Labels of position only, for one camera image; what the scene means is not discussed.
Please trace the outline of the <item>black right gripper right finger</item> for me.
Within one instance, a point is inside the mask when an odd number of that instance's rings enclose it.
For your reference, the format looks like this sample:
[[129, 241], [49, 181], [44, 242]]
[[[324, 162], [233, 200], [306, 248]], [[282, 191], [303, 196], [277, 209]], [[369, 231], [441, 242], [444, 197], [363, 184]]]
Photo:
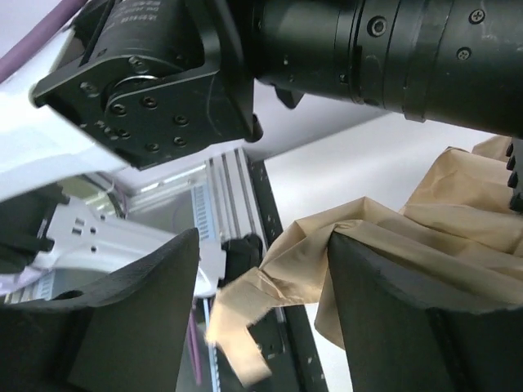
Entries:
[[406, 269], [342, 234], [328, 259], [356, 391], [519, 391], [522, 308]]

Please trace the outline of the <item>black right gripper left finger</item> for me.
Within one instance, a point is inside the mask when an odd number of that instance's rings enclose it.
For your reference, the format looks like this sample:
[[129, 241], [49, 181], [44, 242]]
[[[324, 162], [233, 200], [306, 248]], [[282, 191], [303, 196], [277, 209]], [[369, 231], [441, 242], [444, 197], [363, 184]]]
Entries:
[[86, 286], [3, 305], [2, 390], [175, 390], [198, 263], [189, 229]]

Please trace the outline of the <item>beige folding umbrella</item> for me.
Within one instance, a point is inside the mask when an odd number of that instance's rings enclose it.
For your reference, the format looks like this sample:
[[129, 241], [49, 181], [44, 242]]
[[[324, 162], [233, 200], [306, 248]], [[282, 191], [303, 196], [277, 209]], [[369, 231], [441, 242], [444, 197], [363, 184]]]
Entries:
[[327, 254], [333, 234], [463, 292], [504, 304], [522, 302], [522, 219], [508, 206], [510, 142], [495, 136], [469, 152], [447, 149], [399, 212], [363, 197], [292, 223], [305, 235], [295, 247], [309, 261], [326, 262], [315, 303], [315, 327], [323, 337], [342, 342]]

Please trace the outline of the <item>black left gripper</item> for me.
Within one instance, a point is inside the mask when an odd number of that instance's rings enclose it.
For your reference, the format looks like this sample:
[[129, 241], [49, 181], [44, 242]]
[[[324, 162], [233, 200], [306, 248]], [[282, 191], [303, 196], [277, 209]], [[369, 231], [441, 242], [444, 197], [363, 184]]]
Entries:
[[514, 212], [523, 212], [523, 144], [522, 139], [512, 138], [507, 147], [506, 168], [511, 172], [507, 186], [512, 189], [509, 207]]

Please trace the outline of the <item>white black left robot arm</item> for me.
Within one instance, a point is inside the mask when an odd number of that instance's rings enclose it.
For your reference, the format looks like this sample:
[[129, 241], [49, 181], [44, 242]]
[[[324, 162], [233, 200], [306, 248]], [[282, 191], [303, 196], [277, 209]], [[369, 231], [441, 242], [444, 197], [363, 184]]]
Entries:
[[1, 128], [1, 172], [78, 154], [86, 140], [136, 169], [262, 138], [254, 84], [512, 138], [510, 208], [522, 209], [519, 1], [63, 1], [1, 59], [12, 79], [62, 29], [29, 96], [69, 130]]

